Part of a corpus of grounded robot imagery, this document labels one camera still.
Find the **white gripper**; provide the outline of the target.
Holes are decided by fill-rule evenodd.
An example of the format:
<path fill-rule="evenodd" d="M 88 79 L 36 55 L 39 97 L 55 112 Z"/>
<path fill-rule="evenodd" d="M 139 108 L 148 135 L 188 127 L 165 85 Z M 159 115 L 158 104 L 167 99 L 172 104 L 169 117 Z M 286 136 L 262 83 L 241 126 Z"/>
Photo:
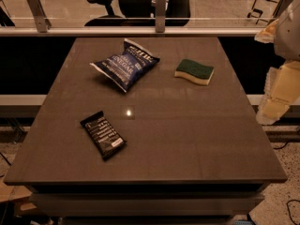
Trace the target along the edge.
<path fill-rule="evenodd" d="M 256 114 L 261 125 L 273 125 L 300 98 L 300 0 L 293 0 L 279 16 L 274 45 L 275 53 L 288 61 L 266 74 Z"/>

